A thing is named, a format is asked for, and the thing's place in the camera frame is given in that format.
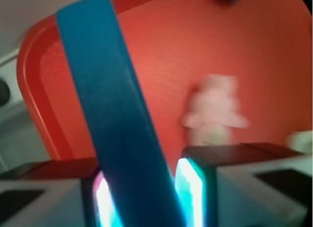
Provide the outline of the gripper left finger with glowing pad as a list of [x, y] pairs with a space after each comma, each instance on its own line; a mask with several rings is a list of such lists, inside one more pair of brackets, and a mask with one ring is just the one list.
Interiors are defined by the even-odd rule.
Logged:
[[0, 174], [2, 227], [120, 227], [96, 158], [25, 163]]

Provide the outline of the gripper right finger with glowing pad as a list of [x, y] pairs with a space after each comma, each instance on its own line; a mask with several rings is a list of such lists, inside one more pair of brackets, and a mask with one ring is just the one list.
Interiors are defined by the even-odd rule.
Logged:
[[264, 142], [186, 147], [175, 188], [187, 226], [312, 226], [312, 161]]

